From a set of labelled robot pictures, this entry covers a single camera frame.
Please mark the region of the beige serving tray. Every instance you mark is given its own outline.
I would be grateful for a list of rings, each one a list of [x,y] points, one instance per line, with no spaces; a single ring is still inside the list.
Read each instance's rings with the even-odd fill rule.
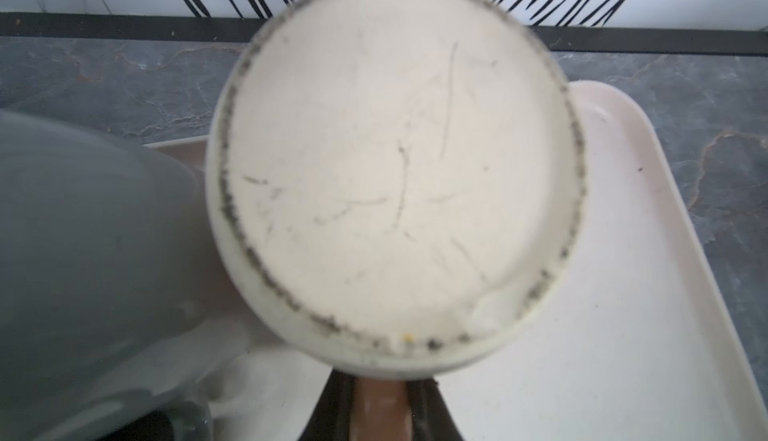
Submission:
[[[562,278],[504,347],[437,376],[466,440],[763,440],[767,410],[644,111],[569,84],[588,191]],[[209,137],[160,145],[202,167]],[[228,369],[219,440],[295,440],[331,367],[284,340]]]

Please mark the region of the cream and orange mug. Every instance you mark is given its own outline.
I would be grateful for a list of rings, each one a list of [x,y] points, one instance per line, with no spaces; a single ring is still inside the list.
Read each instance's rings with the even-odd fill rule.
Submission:
[[[588,175],[568,81],[489,0],[298,0],[219,98],[216,246],[287,344],[332,371],[304,440],[350,440],[396,380],[415,440],[457,440],[438,375],[517,334],[562,278]]]

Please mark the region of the light grey mug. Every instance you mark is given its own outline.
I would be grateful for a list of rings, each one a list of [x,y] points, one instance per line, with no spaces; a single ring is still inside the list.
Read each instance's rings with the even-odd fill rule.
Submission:
[[[2,113],[3,439],[97,439],[184,397],[250,343],[199,170]]]

